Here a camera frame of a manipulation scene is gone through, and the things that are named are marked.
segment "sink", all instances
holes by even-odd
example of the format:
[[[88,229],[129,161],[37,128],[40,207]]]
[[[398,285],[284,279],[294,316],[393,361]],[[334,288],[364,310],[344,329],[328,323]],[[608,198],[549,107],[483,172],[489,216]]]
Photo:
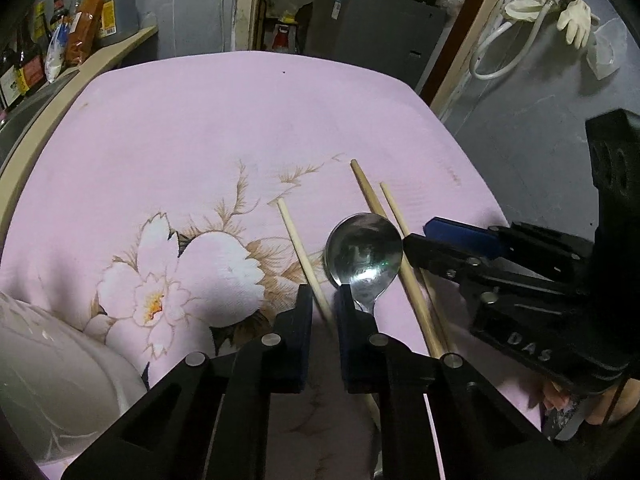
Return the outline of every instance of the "sink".
[[[9,113],[5,122],[0,126],[0,174],[4,171],[15,147],[20,143],[24,134],[29,131],[33,121],[76,74],[78,74],[78,70],[65,74],[53,83],[43,86]]]

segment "spoon bowl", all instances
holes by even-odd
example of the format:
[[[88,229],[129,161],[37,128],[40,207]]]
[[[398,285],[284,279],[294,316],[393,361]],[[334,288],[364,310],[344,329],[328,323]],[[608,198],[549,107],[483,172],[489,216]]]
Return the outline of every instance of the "spoon bowl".
[[[333,284],[351,285],[354,301],[369,314],[401,262],[400,233],[374,213],[358,213],[340,222],[324,247],[324,266]]]

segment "cable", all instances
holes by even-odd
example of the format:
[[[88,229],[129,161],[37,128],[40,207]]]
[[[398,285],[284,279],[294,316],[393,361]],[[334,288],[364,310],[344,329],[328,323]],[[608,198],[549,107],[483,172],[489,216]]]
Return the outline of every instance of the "cable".
[[[476,70],[481,60],[480,55],[483,54],[484,51],[489,47],[489,45],[491,45],[499,36],[504,34],[505,31],[509,30],[513,26],[513,22],[505,22],[500,27],[498,27],[498,29],[495,32],[491,33],[478,46],[478,48],[476,48],[473,51],[473,54],[471,55],[471,60],[469,60],[469,72],[471,72],[471,75],[476,79],[489,80],[489,79],[495,79],[497,77],[501,77],[509,73],[511,70],[513,70],[516,67],[516,65],[519,62],[521,62],[522,59],[527,55],[527,52],[529,52],[529,49],[531,48],[531,45],[536,39],[536,36],[538,35],[538,31],[542,26],[542,22],[544,21],[545,16],[552,9],[552,7],[557,3],[558,3],[557,0],[546,0],[544,6],[542,7],[542,9],[540,9],[540,13],[536,18],[535,23],[533,24],[533,28],[529,33],[529,38],[527,39],[527,42],[524,44],[524,46],[522,47],[518,55],[514,57],[513,60],[511,60],[511,62],[508,65],[503,66],[500,70],[497,70],[496,72],[492,72],[489,74],[479,74],[478,72],[476,72]]]

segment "chopstick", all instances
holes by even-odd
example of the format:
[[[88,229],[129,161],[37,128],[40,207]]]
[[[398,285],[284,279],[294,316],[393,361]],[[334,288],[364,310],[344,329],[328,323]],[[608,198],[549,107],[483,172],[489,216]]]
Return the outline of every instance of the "chopstick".
[[[298,234],[298,230],[291,219],[291,215],[289,214],[289,209],[284,202],[283,198],[278,199],[278,209],[280,210],[280,214],[282,215],[282,220],[284,221],[284,225],[287,228],[287,232],[289,233],[289,238],[291,238],[291,243],[293,244],[293,248],[296,251],[298,256],[298,260],[300,261],[300,266],[302,267],[303,272],[305,273],[306,281],[311,286],[311,290],[316,297],[316,303],[320,309],[320,314],[324,319],[324,322],[329,327],[332,336],[335,340],[338,340],[338,329],[334,319],[334,313],[331,311],[331,307],[329,306],[329,302],[324,295],[324,292],[320,288],[320,282],[318,282],[318,278],[314,272],[314,268],[309,261],[309,257],[306,255],[306,251],[304,246],[302,245],[302,240],[300,239],[300,235]],[[367,405],[367,409],[373,419],[375,425],[380,429],[380,409],[376,404],[376,401],[373,399],[371,394],[364,396],[364,402]]]
[[[391,211],[394,213],[394,216],[396,217],[396,221],[400,226],[400,232],[402,233],[402,236],[408,236],[409,234],[411,234],[411,230],[409,229],[409,226],[404,220],[404,216],[400,211],[398,202],[396,202],[396,199],[392,195],[391,190],[389,189],[389,186],[384,182],[380,182],[380,187],[382,188],[382,193],[385,195],[386,201],[388,202],[389,207],[391,208]],[[433,324],[435,325],[438,335],[440,336],[440,341],[442,341],[444,349],[447,352],[451,352],[454,349],[454,346],[451,342],[449,325],[447,323],[447,318],[444,316],[444,313],[440,308],[440,303],[438,302],[436,290],[433,288],[433,283],[431,283],[431,277],[429,273],[424,269],[420,269],[420,274],[422,275],[424,286],[427,289],[427,295],[431,300],[431,305],[433,306],[433,311],[435,313]]]
[[[376,193],[373,191],[371,184],[367,180],[367,177],[355,158],[351,161],[351,169],[356,176],[360,189],[362,190],[362,194],[367,200],[367,204],[369,204],[371,212],[386,218],[386,213],[385,210],[382,209],[380,200],[378,200]],[[424,342],[429,350],[429,355],[439,359],[443,354],[446,354],[446,349],[438,338],[427,302],[422,295],[420,285],[414,275],[414,270],[412,266],[409,265],[409,261],[406,259],[404,254],[402,255],[402,263],[400,264],[400,280],[404,285],[404,290],[409,297],[409,303],[411,304],[415,317],[418,320],[418,325],[420,326],[422,337],[424,338]]]

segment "plastic jug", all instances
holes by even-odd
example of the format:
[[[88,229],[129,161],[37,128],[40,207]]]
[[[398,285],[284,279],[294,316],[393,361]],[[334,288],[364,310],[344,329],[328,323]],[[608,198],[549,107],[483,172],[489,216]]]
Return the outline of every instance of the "plastic jug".
[[[98,46],[108,46],[133,36],[140,26],[136,0],[104,0]]]

